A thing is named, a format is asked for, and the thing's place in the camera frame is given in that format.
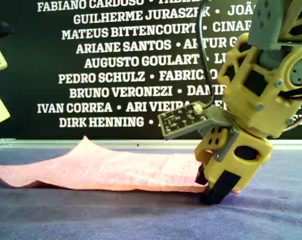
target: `circuit board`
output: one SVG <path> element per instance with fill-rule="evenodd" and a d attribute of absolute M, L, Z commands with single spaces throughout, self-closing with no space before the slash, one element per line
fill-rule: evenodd
<path fill-rule="evenodd" d="M 194 132 L 207 120 L 202 106 L 198 103 L 162 113 L 158 118 L 163 137 L 167 140 Z"/>

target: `pink cloth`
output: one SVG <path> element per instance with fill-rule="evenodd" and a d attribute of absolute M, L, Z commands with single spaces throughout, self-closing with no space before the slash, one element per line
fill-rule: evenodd
<path fill-rule="evenodd" d="M 84 139 L 69 153 L 25 165 L 0 165 L 0 180 L 14 188 L 39 183 L 74 190 L 199 193 L 194 154 L 118 152 Z"/>

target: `bolt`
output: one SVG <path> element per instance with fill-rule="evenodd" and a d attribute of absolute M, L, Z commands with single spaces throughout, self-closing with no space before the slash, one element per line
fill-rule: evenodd
<path fill-rule="evenodd" d="M 276 82 L 276 86 L 279 88 L 280 86 L 282 86 L 283 85 L 283 80 L 278 80 L 277 82 Z"/>
<path fill-rule="evenodd" d="M 263 104 L 259 104 L 257 107 L 256 107 L 256 110 L 257 111 L 262 111 L 264 109 L 264 105 Z"/>
<path fill-rule="evenodd" d="M 293 124 L 294 123 L 294 120 L 293 119 L 288 119 L 287 121 L 286 121 L 286 125 L 291 125 L 291 124 Z"/>

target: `blue fabric surface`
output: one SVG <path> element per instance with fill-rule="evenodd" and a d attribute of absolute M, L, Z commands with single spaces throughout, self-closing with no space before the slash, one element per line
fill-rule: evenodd
<path fill-rule="evenodd" d="M 0 164 L 66 152 L 0 149 Z M 240 196 L 215 206 L 200 205 L 198 195 L 188 193 L 10 189 L 0 183 L 0 240 L 9 239 L 302 240 L 302 150 L 276 150 Z"/>

